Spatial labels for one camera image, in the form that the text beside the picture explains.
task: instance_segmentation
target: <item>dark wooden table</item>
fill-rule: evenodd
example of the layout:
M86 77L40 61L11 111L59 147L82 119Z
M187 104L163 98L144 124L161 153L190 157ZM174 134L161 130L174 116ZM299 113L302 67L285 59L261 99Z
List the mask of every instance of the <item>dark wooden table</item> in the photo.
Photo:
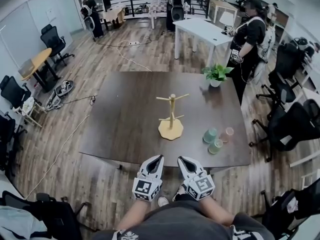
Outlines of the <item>dark wooden table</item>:
M159 118L170 105L156 97L190 94L175 103L183 133L173 141L161 138ZM203 135L227 127L234 136L218 154L208 152ZM105 160L142 164L164 155L164 165L177 167L179 156L198 160L205 168L250 164L247 133L231 78L213 88L203 74L171 72L111 72L104 80L86 122L80 153Z

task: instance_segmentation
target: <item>power strip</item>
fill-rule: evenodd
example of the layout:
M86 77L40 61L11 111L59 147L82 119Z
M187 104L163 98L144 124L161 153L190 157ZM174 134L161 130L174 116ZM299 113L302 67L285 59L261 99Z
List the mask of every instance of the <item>power strip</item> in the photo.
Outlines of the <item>power strip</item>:
M141 43L139 41L133 41L133 42L129 42L130 46L136 46L136 45L141 45Z

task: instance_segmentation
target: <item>sneaker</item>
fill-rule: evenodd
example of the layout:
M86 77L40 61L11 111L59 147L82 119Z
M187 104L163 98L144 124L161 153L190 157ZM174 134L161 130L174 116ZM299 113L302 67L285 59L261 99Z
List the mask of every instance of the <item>sneaker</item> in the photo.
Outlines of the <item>sneaker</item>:
M181 183L181 185L179 186L177 192L175 193L174 197L172 198L172 201L176 201L176 196L177 195L183 195L183 194L187 194L187 191L186 191L186 186L185 184Z
M167 205L167 204L169 204L169 201L168 201L168 199L166 199L164 196L160 196L160 197L158 198L158 205L159 205L159 207L165 206L165 205Z

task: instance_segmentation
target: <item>white lamp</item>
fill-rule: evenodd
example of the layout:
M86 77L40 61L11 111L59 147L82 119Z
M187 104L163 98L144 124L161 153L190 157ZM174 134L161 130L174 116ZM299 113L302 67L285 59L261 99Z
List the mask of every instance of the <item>white lamp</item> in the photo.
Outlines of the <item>white lamp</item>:
M227 26L233 27L235 24L234 15L227 11L224 11L222 13L222 16L219 21L225 25L225 30L227 29Z

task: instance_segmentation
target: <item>wooden mug tree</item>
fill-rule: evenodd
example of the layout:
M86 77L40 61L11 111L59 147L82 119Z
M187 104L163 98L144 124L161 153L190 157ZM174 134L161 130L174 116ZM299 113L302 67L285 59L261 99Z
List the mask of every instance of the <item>wooden mug tree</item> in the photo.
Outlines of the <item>wooden mug tree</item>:
M158 130L162 138L173 141L181 137L184 126L180 122L179 118L182 118L185 115L183 114L175 117L175 102L176 100L187 96L189 96L189 94L185 94L177 98L174 94L171 94L169 98L156 97L157 100L167 101L170 103L170 117L166 119L159 119L161 122Z

